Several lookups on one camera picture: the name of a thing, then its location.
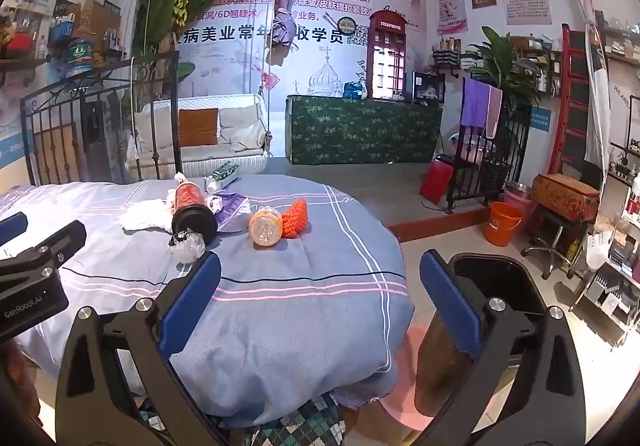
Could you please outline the white tissue paper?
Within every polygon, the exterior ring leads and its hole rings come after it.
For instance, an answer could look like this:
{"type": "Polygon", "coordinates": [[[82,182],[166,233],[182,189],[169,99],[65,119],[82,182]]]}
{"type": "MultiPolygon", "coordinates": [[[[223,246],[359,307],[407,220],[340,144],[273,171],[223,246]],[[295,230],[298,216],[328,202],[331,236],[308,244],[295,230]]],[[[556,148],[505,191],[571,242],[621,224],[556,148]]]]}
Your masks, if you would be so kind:
{"type": "Polygon", "coordinates": [[[172,214],[165,200],[144,200],[127,206],[119,221],[125,231],[158,229],[171,233],[172,214]]]}

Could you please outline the clear plastic packaging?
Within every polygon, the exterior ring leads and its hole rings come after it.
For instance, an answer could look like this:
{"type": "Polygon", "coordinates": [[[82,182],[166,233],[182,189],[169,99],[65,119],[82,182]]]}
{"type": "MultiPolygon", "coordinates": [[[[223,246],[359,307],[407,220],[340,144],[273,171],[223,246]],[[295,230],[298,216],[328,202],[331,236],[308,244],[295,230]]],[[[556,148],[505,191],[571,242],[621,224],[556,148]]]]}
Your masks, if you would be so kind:
{"type": "Polygon", "coordinates": [[[173,235],[168,244],[170,254],[179,264],[196,262],[207,250],[203,236],[191,229],[173,235]]]}

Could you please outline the red can black lid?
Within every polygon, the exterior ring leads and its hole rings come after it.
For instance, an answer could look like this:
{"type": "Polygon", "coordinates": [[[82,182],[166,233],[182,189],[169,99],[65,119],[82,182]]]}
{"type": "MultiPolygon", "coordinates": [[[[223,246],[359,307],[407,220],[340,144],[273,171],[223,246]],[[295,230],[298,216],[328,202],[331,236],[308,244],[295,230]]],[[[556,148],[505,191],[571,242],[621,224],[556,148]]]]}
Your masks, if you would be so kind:
{"type": "Polygon", "coordinates": [[[183,181],[176,188],[171,231],[175,237],[186,231],[197,233],[203,237],[206,247],[216,237],[215,215],[207,205],[202,189],[192,181],[183,181]]]}

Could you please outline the purple snack bag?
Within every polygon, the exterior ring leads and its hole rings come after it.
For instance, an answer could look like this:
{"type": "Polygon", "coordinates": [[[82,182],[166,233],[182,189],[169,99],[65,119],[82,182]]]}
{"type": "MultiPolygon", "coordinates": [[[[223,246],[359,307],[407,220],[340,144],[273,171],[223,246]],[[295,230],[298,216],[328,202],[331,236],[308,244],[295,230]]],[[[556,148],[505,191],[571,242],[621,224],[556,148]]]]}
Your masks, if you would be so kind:
{"type": "Polygon", "coordinates": [[[244,231],[252,216],[250,200],[245,195],[230,191],[219,191],[213,195],[213,204],[218,231],[232,233],[244,231]]]}

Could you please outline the orange juice plastic bottle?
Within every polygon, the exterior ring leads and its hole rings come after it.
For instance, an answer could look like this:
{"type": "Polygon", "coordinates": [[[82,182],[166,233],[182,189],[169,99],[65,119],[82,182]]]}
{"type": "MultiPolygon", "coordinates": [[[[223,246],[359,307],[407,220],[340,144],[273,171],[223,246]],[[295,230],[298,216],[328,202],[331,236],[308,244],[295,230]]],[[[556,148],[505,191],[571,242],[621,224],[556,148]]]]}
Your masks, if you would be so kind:
{"type": "Polygon", "coordinates": [[[281,214],[272,207],[262,207],[250,218],[248,234],[258,247],[273,247],[283,235],[281,214]]]}

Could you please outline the orange foam fruit net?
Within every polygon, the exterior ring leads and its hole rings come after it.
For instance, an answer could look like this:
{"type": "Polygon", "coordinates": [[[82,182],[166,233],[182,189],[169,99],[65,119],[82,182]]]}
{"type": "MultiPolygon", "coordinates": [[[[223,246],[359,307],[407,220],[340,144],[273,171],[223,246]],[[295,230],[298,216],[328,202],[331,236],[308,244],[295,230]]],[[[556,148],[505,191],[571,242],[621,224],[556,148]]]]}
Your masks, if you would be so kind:
{"type": "Polygon", "coordinates": [[[307,202],[304,199],[296,200],[285,212],[282,213],[282,237],[294,239],[300,236],[308,225],[307,202]]]}

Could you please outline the dark brown trash bin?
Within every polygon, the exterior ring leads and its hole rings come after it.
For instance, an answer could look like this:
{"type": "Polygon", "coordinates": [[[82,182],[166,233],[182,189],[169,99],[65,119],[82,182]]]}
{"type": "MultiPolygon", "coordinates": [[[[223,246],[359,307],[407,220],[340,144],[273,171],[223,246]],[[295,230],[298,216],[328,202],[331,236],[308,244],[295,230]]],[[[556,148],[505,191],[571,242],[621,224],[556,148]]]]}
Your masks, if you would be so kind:
{"type": "Polygon", "coordinates": [[[546,308],[529,272],[510,257],[429,249],[420,258],[422,287],[435,307],[419,348],[416,409],[433,417],[477,363],[492,328],[491,299],[534,321],[546,308]]]}

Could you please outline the white rolling cart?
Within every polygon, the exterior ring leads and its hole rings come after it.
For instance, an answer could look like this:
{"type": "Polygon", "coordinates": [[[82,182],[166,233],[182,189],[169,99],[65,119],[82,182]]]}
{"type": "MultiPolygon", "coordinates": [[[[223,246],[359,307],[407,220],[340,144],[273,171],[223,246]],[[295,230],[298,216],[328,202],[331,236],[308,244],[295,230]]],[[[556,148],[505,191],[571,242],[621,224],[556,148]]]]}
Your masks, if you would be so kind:
{"type": "Polygon", "coordinates": [[[639,328],[639,232],[625,227],[591,230],[567,276],[580,279],[570,311],[580,305],[597,310],[620,330],[613,343],[622,346],[639,328]]]}

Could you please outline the pink plastic stool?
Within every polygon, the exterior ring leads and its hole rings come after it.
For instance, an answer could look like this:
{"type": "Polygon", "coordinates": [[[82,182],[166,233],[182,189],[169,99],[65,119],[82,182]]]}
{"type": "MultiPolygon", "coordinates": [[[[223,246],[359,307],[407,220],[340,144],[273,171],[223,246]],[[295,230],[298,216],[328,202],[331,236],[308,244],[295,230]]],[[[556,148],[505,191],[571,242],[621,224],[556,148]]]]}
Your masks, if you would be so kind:
{"type": "Polygon", "coordinates": [[[426,325],[410,325],[395,355],[398,380],[390,394],[380,400],[382,408],[399,424],[411,431],[422,432],[433,420],[416,409],[416,369],[419,348],[426,325]]]}

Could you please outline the orange plastic bucket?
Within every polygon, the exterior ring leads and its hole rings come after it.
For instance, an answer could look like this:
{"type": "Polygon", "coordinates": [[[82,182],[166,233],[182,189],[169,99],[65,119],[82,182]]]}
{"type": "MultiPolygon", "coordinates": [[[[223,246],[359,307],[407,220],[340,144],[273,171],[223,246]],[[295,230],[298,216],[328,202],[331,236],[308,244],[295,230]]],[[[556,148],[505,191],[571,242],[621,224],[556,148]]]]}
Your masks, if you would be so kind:
{"type": "Polygon", "coordinates": [[[524,219],[523,211],[509,203],[495,201],[490,203],[485,239],[496,247],[506,247],[524,219]]]}

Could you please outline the orange brown cushion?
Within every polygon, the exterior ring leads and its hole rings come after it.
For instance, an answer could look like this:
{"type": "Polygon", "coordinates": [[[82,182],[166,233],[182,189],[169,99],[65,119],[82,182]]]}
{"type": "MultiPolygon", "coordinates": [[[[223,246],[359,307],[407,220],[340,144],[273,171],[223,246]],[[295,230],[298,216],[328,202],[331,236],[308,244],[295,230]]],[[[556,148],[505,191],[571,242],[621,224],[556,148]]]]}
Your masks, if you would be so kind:
{"type": "Polygon", "coordinates": [[[180,110],[179,143],[182,147],[216,146],[218,110],[180,110]]]}

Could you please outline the pink plastic basin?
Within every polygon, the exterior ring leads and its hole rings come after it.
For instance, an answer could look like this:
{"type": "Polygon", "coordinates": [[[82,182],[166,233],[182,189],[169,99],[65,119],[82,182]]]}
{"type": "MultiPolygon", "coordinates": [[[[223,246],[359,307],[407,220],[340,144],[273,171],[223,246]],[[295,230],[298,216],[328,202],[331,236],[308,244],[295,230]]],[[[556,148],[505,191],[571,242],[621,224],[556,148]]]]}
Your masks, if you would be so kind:
{"type": "Polygon", "coordinates": [[[516,181],[507,181],[504,185],[504,202],[522,211],[523,220],[516,229],[517,232],[521,232],[526,227],[534,209],[530,188],[516,181]]]}

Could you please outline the checkered green floor mat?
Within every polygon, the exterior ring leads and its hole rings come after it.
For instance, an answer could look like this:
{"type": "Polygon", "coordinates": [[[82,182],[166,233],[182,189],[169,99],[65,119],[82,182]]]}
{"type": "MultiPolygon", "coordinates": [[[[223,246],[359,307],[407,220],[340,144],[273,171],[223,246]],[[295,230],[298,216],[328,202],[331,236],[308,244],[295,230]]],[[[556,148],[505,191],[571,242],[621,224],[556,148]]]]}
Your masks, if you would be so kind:
{"type": "Polygon", "coordinates": [[[229,445],[343,445],[347,423],[332,393],[308,400],[295,411],[261,426],[231,429],[206,416],[229,445]]]}

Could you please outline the white hanging garment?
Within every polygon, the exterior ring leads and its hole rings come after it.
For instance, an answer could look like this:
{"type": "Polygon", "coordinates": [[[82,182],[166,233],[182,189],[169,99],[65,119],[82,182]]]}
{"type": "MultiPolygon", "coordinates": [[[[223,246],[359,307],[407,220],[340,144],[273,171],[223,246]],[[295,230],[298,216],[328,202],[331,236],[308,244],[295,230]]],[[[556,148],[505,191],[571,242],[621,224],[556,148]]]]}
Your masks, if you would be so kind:
{"type": "Polygon", "coordinates": [[[585,160],[597,166],[602,185],[608,176],[608,143],[611,129],[611,99],[604,47],[592,0],[577,0],[585,20],[585,50],[589,82],[589,106],[585,160]]]}

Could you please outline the red telephone booth cabinet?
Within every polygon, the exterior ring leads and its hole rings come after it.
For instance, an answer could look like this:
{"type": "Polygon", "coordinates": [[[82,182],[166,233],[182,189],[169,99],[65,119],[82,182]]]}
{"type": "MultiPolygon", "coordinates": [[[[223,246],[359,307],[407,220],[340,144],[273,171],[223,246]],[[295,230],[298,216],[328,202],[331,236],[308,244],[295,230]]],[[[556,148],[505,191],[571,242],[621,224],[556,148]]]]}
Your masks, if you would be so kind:
{"type": "Polygon", "coordinates": [[[407,21],[384,9],[370,16],[366,63],[369,97],[392,100],[404,91],[407,21]]]}

